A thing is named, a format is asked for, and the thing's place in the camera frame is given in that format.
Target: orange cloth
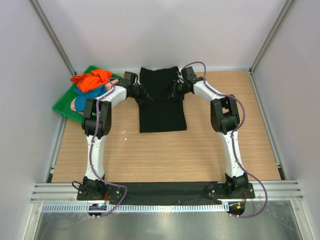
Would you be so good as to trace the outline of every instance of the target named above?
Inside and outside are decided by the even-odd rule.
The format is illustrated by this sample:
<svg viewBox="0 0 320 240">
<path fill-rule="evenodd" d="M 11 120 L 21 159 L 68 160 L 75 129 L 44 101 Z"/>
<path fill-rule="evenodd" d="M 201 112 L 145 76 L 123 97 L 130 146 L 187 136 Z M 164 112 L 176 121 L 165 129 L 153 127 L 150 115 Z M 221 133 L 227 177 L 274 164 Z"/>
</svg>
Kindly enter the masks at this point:
<svg viewBox="0 0 320 240">
<path fill-rule="evenodd" d="M 96 89 L 97 87 L 106 84 L 108 82 L 108 79 L 111 77 L 111 71 L 96 69 L 91 73 L 84 73 L 73 76 L 70 78 L 70 81 L 75 83 L 81 92 L 87 93 L 90 90 Z"/>
</svg>

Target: metal floor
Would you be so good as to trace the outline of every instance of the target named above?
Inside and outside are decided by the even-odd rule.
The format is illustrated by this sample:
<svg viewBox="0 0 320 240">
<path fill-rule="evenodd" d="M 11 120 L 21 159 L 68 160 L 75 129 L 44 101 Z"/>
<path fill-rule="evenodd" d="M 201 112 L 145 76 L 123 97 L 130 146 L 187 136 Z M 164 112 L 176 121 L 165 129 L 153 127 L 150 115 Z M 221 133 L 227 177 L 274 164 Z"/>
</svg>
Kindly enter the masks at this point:
<svg viewBox="0 0 320 240">
<path fill-rule="evenodd" d="M 263 201 L 246 204 L 245 215 L 258 212 Z M 290 201 L 270 201 L 250 219 L 226 212 L 119 213 L 87 219 L 87 213 L 41 213 L 36 240 L 302 240 Z"/>
</svg>

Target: black foot mount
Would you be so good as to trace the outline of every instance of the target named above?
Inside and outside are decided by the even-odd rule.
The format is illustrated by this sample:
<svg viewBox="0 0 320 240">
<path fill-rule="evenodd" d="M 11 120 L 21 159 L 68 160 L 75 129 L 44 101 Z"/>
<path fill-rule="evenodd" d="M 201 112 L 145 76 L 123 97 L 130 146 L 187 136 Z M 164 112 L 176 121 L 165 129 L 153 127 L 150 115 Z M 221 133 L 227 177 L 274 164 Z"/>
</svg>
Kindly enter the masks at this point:
<svg viewBox="0 0 320 240">
<path fill-rule="evenodd" d="M 211 183 L 205 188 L 207 198 L 215 201 L 228 199 L 229 213 L 240 216 L 245 211 L 247 199 L 256 197 L 254 187 L 249 183 L 246 173 L 233 178 L 225 175 L 225 178 L 225 183 Z"/>
<path fill-rule="evenodd" d="M 76 199 L 79 201 L 119 201 L 121 197 L 122 191 L 119 187 L 107 185 L 100 180 L 91 180 L 85 176 L 79 186 Z"/>
</svg>

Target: white cable tray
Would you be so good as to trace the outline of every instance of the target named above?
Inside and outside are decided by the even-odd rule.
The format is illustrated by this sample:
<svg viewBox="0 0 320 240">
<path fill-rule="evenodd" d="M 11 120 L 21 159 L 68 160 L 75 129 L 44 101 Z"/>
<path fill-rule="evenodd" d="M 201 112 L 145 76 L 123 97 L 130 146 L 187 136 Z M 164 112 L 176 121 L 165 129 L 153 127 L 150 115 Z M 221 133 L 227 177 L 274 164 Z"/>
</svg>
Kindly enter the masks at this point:
<svg viewBox="0 0 320 240">
<path fill-rule="evenodd" d="M 45 203 L 42 213 L 103 213 L 110 211 L 114 205 L 107 204 L 103 210 L 89 210 L 93 203 Z M 175 206 L 146 206 L 120 205 L 114 213 L 184 213 L 184 212 L 226 212 L 229 211 L 227 202 L 217 205 L 175 205 Z"/>
</svg>

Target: blue cloth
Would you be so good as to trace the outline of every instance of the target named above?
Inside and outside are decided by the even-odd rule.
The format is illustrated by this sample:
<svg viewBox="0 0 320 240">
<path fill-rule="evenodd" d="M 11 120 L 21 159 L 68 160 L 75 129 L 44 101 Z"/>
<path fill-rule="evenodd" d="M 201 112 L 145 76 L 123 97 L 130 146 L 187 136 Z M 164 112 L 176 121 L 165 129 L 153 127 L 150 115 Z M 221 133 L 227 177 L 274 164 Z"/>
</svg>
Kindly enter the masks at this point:
<svg viewBox="0 0 320 240">
<path fill-rule="evenodd" d="M 76 98 L 74 102 L 75 110 L 77 112 L 83 112 L 85 110 L 86 100 L 88 98 L 95 99 L 96 97 L 100 97 L 101 95 L 107 92 L 107 88 L 105 85 L 101 85 L 91 91 L 82 92 L 76 86 L 74 88 L 74 92 L 76 93 Z"/>
</svg>

